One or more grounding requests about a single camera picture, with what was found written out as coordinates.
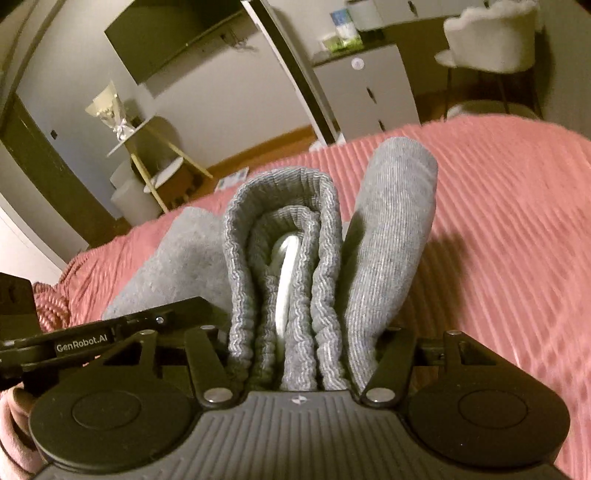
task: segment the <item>round suction pad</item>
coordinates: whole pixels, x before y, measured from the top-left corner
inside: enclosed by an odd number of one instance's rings
[[[531,377],[489,377],[482,370],[447,374],[420,390],[408,408],[415,434],[440,455],[476,468],[553,460],[570,423],[560,397]]]
[[[190,400],[144,370],[75,377],[39,398],[30,418],[40,452],[62,468],[114,473],[150,463],[173,450],[193,421]]]

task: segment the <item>pink blanket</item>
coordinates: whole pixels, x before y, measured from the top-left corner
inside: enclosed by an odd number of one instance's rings
[[[591,142],[516,117],[408,126],[276,161],[329,173],[344,221],[374,148],[422,142],[439,162],[431,240],[398,322],[423,336],[464,330],[556,390],[571,414],[558,467],[591,480]],[[192,205],[222,213],[233,190]],[[55,287],[35,286],[45,330],[101,318],[179,210],[76,257]]]

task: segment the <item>wall-mounted tv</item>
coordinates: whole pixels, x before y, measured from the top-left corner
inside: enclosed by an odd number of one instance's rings
[[[139,84],[242,11],[240,0],[135,0],[105,34]]]

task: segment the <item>door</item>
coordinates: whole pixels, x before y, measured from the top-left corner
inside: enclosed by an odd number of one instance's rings
[[[68,168],[17,95],[0,138],[37,190],[90,246],[114,238],[115,219]]]

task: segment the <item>metal pin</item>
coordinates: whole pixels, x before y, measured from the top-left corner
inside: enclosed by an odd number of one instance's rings
[[[210,388],[203,394],[205,400],[210,403],[223,403],[232,399],[232,390],[227,388]]]
[[[365,398],[369,401],[374,403],[386,403],[392,401],[396,397],[396,393],[394,393],[389,388],[372,388],[365,394]]]

